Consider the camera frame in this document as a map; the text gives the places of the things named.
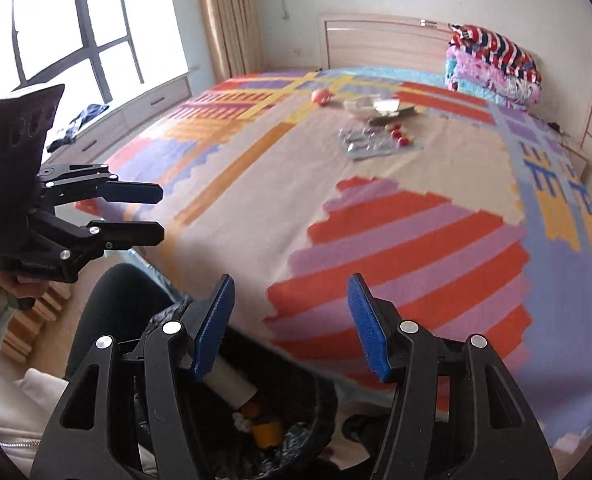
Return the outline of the white paper roll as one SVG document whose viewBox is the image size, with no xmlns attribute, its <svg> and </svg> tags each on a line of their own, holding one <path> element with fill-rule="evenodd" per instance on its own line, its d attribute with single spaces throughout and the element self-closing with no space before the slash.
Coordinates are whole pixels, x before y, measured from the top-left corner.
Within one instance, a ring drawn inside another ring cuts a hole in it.
<svg viewBox="0 0 592 480">
<path fill-rule="evenodd" d="M 239 410 L 250 401 L 258 389 L 221 356 L 213 363 L 211 370 L 203 378 L 206 384 L 233 410 Z"/>
</svg>

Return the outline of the yellow tape roll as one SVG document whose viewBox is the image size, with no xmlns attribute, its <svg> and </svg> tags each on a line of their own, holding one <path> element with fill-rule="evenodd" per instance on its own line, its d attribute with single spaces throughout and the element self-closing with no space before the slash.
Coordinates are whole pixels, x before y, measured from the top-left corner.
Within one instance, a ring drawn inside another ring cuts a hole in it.
<svg viewBox="0 0 592 480">
<path fill-rule="evenodd" d="M 284 430 L 278 419 L 261 420 L 250 429 L 259 448 L 278 448 L 283 444 Z"/>
</svg>

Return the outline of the black trash bin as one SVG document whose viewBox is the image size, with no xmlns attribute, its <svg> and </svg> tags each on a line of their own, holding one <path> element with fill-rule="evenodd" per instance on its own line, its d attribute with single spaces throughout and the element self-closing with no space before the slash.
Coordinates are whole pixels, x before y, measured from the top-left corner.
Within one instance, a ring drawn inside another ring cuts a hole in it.
<svg viewBox="0 0 592 480">
<path fill-rule="evenodd" d="M 204 460 L 217 479 L 328 479 L 337 468 L 322 454 L 332 440 L 337 398 L 332 384 L 264 349 L 230 328 L 234 298 L 168 300 L 138 307 L 126 317 L 125 340 L 141 356 L 147 336 L 169 322 L 180 322 L 186 347 L 174 360 L 180 408 L 189 412 Z M 221 356 L 257 389 L 233 410 L 203 383 Z M 278 448 L 259 448 L 251 425 L 278 419 L 284 441 Z"/>
</svg>

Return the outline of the window drawer cabinet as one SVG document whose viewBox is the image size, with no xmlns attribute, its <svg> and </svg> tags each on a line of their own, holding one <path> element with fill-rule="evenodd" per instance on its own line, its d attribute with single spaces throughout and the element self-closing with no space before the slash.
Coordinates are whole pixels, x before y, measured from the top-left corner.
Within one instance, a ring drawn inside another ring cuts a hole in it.
<svg viewBox="0 0 592 480">
<path fill-rule="evenodd" d="M 169 79 L 148 88 L 139 96 L 111 104 L 108 110 L 84 125 L 72 144 L 44 153 L 48 164 L 90 164 L 117 146 L 139 127 L 158 118 L 163 112 L 192 96 L 189 74 Z"/>
</svg>

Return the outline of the blue cloth on cabinet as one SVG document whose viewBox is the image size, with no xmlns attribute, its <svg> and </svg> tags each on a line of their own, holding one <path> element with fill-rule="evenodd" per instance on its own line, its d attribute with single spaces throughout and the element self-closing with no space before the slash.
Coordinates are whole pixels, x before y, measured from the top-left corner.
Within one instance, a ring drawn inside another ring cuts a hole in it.
<svg viewBox="0 0 592 480">
<path fill-rule="evenodd" d="M 58 132 L 58 138 L 47 145 L 46 152 L 48 154 L 55 153 L 58 148 L 71 145 L 75 142 L 75 138 L 83 126 L 104 114 L 108 110 L 108 104 L 90 104 L 83 108 L 81 112 L 71 119 L 67 128 Z"/>
</svg>

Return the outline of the dark framed window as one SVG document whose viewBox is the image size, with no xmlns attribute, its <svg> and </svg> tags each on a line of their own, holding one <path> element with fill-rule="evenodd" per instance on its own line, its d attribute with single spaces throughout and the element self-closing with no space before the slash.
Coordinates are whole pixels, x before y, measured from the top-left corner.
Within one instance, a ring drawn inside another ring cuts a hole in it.
<svg viewBox="0 0 592 480">
<path fill-rule="evenodd" d="M 124 98 L 145 82 L 126 0 L 6 0 L 17 89 L 64 84 L 72 103 Z"/>
</svg>

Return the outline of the colourful patterned bed cover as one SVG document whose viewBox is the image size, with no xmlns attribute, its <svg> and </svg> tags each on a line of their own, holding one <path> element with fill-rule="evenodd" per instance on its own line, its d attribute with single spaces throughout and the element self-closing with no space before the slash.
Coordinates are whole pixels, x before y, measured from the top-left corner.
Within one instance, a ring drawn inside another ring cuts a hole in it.
<svg viewBox="0 0 592 480">
<path fill-rule="evenodd" d="M 313 104 L 318 88 L 332 102 Z M 360 120 L 343 102 L 363 96 L 415 112 Z M 424 148 L 354 160 L 337 136 L 396 124 Z M 81 209 L 160 222 L 145 257 L 185 292 L 232 275 L 238 330 L 374 388 L 346 299 L 360 273 L 437 336 L 485 335 L 554 448 L 592 431 L 592 200 L 541 120 L 354 71 L 252 74 L 175 107 L 108 164 L 165 197 Z"/>
</svg>

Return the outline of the pink plush toy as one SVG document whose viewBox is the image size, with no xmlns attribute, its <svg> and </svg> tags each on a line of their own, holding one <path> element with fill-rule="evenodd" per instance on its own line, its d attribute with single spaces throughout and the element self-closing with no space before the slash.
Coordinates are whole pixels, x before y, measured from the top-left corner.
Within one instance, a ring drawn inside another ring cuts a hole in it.
<svg viewBox="0 0 592 480">
<path fill-rule="evenodd" d="M 311 102 L 317 106 L 326 106 L 334 99 L 334 93 L 326 88 L 318 88 L 311 93 Z"/>
</svg>

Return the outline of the beige curtain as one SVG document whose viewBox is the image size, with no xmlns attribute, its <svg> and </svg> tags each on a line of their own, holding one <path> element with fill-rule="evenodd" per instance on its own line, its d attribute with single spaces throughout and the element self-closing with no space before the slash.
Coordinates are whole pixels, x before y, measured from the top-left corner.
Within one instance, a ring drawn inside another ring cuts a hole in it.
<svg viewBox="0 0 592 480">
<path fill-rule="evenodd" d="M 215 78 L 218 81 L 264 68 L 256 0 L 199 0 Z"/>
</svg>

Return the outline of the silver pill blister pack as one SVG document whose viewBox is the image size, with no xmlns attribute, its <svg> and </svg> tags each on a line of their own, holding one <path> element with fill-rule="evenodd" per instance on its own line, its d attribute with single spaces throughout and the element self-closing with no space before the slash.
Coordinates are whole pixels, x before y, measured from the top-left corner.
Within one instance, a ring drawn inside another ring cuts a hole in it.
<svg viewBox="0 0 592 480">
<path fill-rule="evenodd" d="M 338 140 L 350 159 L 387 157 L 424 148 L 399 124 L 389 127 L 346 127 L 338 131 Z"/>
</svg>

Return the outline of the right bedside table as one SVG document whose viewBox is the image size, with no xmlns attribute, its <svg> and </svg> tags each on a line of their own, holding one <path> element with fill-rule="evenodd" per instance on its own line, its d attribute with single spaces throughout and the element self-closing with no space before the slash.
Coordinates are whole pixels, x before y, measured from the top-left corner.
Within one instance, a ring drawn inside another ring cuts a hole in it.
<svg viewBox="0 0 592 480">
<path fill-rule="evenodd" d="M 557 122 L 548 122 L 548 127 L 553 131 L 556 143 L 569 159 L 578 179 L 582 183 L 586 182 L 590 170 L 589 156 L 584 152 L 580 144 L 566 133 Z"/>
</svg>

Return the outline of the wooden headboard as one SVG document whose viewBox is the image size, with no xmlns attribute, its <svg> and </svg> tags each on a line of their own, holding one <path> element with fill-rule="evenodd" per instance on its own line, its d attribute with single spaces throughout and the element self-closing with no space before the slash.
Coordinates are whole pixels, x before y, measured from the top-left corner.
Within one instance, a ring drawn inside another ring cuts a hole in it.
<svg viewBox="0 0 592 480">
<path fill-rule="evenodd" d="M 378 14 L 324 14 L 322 66 L 390 67 L 442 74 L 452 30 L 446 23 Z"/>
</svg>

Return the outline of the pink folded quilt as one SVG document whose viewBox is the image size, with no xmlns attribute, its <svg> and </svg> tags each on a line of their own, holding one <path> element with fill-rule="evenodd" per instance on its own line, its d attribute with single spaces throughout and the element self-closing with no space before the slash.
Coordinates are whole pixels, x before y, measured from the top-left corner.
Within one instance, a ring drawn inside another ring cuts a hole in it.
<svg viewBox="0 0 592 480">
<path fill-rule="evenodd" d="M 527 110 L 540 100 L 538 84 L 505 75 L 497 67 L 456 47 L 450 47 L 446 53 L 445 84 L 451 91 L 507 108 Z"/>
</svg>

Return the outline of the striped folded quilt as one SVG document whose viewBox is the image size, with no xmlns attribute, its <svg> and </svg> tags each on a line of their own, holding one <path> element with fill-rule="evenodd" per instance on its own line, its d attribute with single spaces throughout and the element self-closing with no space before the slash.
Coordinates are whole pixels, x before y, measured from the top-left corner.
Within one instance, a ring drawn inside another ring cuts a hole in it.
<svg viewBox="0 0 592 480">
<path fill-rule="evenodd" d="M 453 31 L 451 47 L 501 70 L 508 76 L 541 84 L 542 77 L 535 55 L 509 38 L 475 25 L 450 24 Z"/>
</svg>

